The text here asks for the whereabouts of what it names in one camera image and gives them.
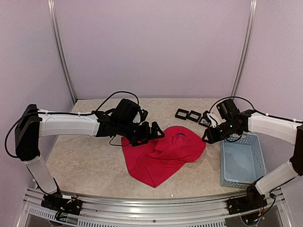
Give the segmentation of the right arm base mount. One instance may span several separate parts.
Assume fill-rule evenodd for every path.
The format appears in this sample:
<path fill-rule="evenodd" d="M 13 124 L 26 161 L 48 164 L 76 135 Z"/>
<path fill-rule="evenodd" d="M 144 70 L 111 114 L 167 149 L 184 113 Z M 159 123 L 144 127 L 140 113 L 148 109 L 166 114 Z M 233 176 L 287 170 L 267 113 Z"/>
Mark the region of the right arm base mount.
<path fill-rule="evenodd" d="M 249 200 L 247 196 L 242 196 L 237 198 L 230 197 L 227 200 L 229 215 L 265 208 L 266 206 L 267 200 L 265 198 L 261 198 L 260 200 Z"/>

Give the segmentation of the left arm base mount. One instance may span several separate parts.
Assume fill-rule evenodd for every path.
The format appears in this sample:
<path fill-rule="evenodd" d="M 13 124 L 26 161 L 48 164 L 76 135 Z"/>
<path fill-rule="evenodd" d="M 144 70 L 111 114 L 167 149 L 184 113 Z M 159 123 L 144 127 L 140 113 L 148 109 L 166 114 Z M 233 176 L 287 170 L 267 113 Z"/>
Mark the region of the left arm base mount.
<path fill-rule="evenodd" d="M 80 215 L 83 201 L 77 195 L 64 195 L 55 192 L 50 195 L 44 195 L 41 206 L 61 213 Z"/>

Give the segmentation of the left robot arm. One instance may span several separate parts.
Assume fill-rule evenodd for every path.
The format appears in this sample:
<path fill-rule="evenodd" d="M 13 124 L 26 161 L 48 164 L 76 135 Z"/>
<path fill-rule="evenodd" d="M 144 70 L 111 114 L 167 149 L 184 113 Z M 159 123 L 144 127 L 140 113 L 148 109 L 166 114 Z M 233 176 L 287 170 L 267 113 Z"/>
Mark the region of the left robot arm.
<path fill-rule="evenodd" d="M 29 105 L 13 126 L 16 157 L 25 163 L 37 186 L 56 210 L 66 206 L 66 199 L 52 177 L 39 150 L 41 137 L 85 135 L 90 137 L 125 137 L 133 147 L 161 139 L 164 132 L 156 122 L 148 123 L 148 112 L 138 104 L 123 99 L 117 107 L 90 113 L 50 112 Z"/>

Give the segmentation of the red t-shirt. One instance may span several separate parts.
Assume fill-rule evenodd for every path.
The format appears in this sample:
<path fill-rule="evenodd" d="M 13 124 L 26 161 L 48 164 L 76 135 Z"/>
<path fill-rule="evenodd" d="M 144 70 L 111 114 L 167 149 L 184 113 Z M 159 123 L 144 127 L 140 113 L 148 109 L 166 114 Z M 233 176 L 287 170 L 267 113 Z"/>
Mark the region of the red t-shirt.
<path fill-rule="evenodd" d="M 183 133 L 186 137 L 177 136 Z M 153 188 L 174 175 L 184 164 L 195 162 L 206 148 L 202 138 L 183 126 L 171 126 L 165 137 L 148 144 L 122 147 L 131 177 Z"/>

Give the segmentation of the silver white brooch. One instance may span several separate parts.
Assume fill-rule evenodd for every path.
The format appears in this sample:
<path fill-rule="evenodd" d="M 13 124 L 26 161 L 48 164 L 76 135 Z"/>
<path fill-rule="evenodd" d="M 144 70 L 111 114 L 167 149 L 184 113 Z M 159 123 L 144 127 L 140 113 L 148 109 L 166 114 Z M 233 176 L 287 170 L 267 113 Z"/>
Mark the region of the silver white brooch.
<path fill-rule="evenodd" d="M 202 120 L 201 123 L 206 126 L 209 125 L 209 123 L 206 120 Z"/>

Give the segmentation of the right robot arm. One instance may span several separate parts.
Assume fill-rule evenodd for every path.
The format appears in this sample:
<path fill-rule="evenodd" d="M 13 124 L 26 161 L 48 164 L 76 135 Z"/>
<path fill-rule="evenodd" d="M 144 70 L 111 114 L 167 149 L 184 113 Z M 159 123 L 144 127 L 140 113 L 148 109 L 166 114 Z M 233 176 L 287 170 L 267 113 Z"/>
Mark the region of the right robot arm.
<path fill-rule="evenodd" d="M 286 141 L 294 146 L 293 156 L 288 161 L 247 188 L 247 196 L 242 199 L 245 209 L 254 209 L 265 194 L 303 175 L 302 123 L 263 115 L 255 110 L 235 111 L 225 114 L 223 118 L 223 123 L 212 122 L 211 126 L 205 129 L 202 141 L 213 144 L 229 138 L 232 134 L 253 132 Z"/>

